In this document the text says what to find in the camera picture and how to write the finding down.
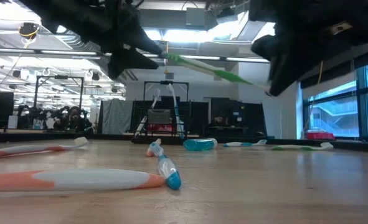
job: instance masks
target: green toothbrush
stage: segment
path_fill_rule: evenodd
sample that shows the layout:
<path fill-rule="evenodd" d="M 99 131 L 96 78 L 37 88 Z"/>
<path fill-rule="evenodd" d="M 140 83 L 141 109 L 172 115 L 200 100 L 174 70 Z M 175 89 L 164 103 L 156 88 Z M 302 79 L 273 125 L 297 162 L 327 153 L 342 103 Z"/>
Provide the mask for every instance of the green toothbrush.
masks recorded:
<path fill-rule="evenodd" d="M 212 75 L 212 76 L 218 76 L 218 77 L 223 78 L 225 80 L 228 80 L 230 82 L 237 82 L 237 83 L 244 83 L 244 84 L 248 84 L 248 85 L 254 85 L 254 86 L 262 88 L 265 91 L 268 90 L 268 88 L 265 87 L 265 86 L 257 85 L 255 83 L 251 83 L 249 81 L 244 80 L 243 78 L 241 78 L 240 76 L 238 76 L 238 75 L 236 75 L 232 72 L 227 72 L 227 71 L 222 70 L 220 68 L 217 68 L 215 66 L 208 65 L 206 63 L 200 62 L 198 60 L 185 58 L 185 57 L 182 57 L 178 54 L 172 54 L 172 53 L 165 53 L 165 54 L 162 54 L 162 56 L 166 59 L 175 61 L 176 63 L 178 63 L 179 65 L 182 65 L 183 67 L 190 68 L 190 69 L 198 71 L 198 72 L 203 72 L 203 73 L 206 73 L 206 74 Z"/>

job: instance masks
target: wooden table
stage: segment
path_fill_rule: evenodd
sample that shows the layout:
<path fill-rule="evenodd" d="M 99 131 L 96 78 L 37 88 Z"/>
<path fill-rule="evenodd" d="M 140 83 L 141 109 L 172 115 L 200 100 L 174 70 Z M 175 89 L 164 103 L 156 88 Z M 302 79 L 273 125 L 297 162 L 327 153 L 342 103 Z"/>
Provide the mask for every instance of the wooden table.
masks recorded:
<path fill-rule="evenodd" d="M 92 142 L 87 151 L 0 159 L 0 173 L 86 167 L 157 173 L 146 145 Z M 0 223 L 368 223 L 368 153 L 162 147 L 179 168 L 180 191 L 0 193 Z"/>

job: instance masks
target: table surface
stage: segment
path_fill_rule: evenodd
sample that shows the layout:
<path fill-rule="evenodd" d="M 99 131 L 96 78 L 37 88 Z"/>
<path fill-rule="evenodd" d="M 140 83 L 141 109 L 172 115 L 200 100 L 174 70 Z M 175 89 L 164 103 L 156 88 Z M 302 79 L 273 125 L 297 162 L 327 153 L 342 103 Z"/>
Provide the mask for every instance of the table surface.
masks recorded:
<path fill-rule="evenodd" d="M 0 223 L 368 223 L 368 153 L 162 147 L 179 168 L 180 191 L 0 193 Z M 146 149 L 92 141 L 86 150 L 2 158 L 0 173 L 87 167 L 157 173 Z"/>

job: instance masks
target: ceiling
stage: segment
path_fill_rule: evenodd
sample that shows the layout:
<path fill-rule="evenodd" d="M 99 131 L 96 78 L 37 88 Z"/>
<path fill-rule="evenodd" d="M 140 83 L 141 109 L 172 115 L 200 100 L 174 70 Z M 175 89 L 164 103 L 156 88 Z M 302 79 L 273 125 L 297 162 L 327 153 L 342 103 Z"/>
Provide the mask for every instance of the ceiling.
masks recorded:
<path fill-rule="evenodd" d="M 23 22 L 33 22 L 36 24 L 41 23 L 41 18 L 30 11 L 28 8 L 23 6 L 19 1 L 10 0 L 10 4 L 0 3 L 0 48 L 12 48 L 12 49 L 22 49 L 24 48 L 27 40 L 23 39 L 17 32 L 19 26 Z M 205 7 L 205 2 L 196 1 L 195 4 L 199 8 Z M 231 6 L 234 4 L 233 1 L 228 1 L 224 6 Z M 145 1 L 141 5 L 141 11 L 144 10 L 176 10 L 184 11 L 187 7 L 194 7 L 190 2 L 185 1 Z M 160 47 L 164 51 L 182 54 L 182 55 L 205 55 L 205 56 L 228 56 L 228 57 L 259 57 L 255 55 L 250 49 L 252 41 L 254 41 L 255 36 L 260 32 L 265 24 L 259 22 L 249 22 L 247 18 L 243 19 L 243 22 L 238 25 L 235 32 L 237 37 L 229 40 L 216 40 L 211 42 L 169 42 L 168 46 L 166 42 L 159 41 Z M 161 33 L 166 32 L 166 29 L 158 29 L 157 27 L 144 27 L 145 31 L 149 30 L 159 30 Z M 35 41 L 28 45 L 29 49 L 42 49 L 42 50 L 80 50 L 80 51 L 97 51 L 99 46 L 88 43 L 84 44 L 81 42 L 80 37 L 76 34 L 65 31 L 61 34 L 53 35 L 44 27 L 39 30 L 38 36 Z M 212 62 L 205 61 L 216 67 L 225 68 L 226 70 L 231 70 L 235 66 L 235 62 Z M 92 95 L 97 96 L 99 99 L 106 98 L 121 98 L 125 97 L 125 87 L 122 83 L 126 81 L 130 82 L 142 82 L 151 80 L 164 79 L 164 66 L 159 68 L 159 70 L 130 70 L 126 71 L 119 80 L 112 81 L 107 77 L 108 63 L 107 58 L 102 60 L 91 60 L 91 59 L 67 59 L 67 58 L 42 58 L 39 56 L 26 57 L 23 55 L 21 58 L 16 57 L 16 54 L 0 55 L 0 83 L 8 75 L 12 66 L 16 63 L 14 69 L 21 70 L 22 73 L 28 73 L 28 79 L 23 80 L 21 78 L 14 78 L 12 76 L 8 77 L 5 81 L 5 85 L 0 86 L 0 90 L 3 91 L 15 91 L 18 96 L 26 96 L 30 98 L 30 94 L 33 93 L 33 86 L 35 83 L 35 76 L 42 75 L 44 73 L 49 75 L 68 75 L 70 77 L 83 77 L 85 80 L 85 85 L 83 92 L 85 94 L 84 98 L 89 101 L 85 102 L 85 105 L 90 106 L 94 98 Z M 197 73 L 194 71 L 189 71 L 183 67 L 175 67 L 175 64 L 169 63 L 168 65 L 172 72 L 176 74 L 176 77 L 182 78 L 183 82 L 188 75 L 192 74 L 193 77 L 197 77 L 202 82 L 212 82 L 213 77 L 204 75 L 202 73 Z M 93 81 L 91 76 L 92 73 L 96 72 L 100 74 L 99 81 Z M 44 92 L 45 94 L 60 95 L 61 98 L 72 99 L 75 98 L 77 93 L 80 92 L 80 88 L 73 80 L 54 80 L 52 78 L 45 81 L 44 86 L 39 89 L 39 92 Z M 15 90 L 9 88 L 10 84 L 17 85 Z M 52 89 L 51 85 L 65 85 L 63 91 L 55 91 Z M 118 87 L 119 91 L 117 93 L 111 92 L 112 85 Z M 70 104 L 77 104 L 76 100 L 71 100 Z"/>

